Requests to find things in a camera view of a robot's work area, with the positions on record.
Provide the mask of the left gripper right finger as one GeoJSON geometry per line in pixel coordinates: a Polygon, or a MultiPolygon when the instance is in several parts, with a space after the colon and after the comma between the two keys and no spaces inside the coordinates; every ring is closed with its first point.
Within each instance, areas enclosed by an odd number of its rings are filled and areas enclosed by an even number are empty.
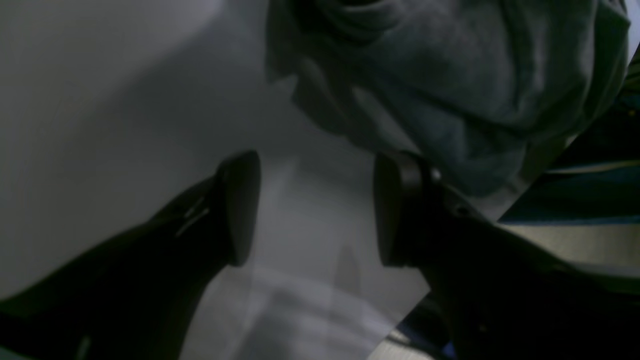
{"type": "Polygon", "coordinates": [[[374,158],[377,248],[420,271],[459,360],[637,360],[639,271],[571,263],[463,202],[410,152],[374,158]]]}

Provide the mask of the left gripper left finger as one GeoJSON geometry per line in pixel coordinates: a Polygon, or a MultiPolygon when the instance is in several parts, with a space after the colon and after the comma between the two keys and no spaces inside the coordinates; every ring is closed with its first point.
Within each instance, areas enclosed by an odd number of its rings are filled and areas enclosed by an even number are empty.
{"type": "Polygon", "coordinates": [[[227,157],[150,219],[1,301],[1,347],[31,360],[176,360],[210,282],[249,258],[261,160],[227,157]]]}

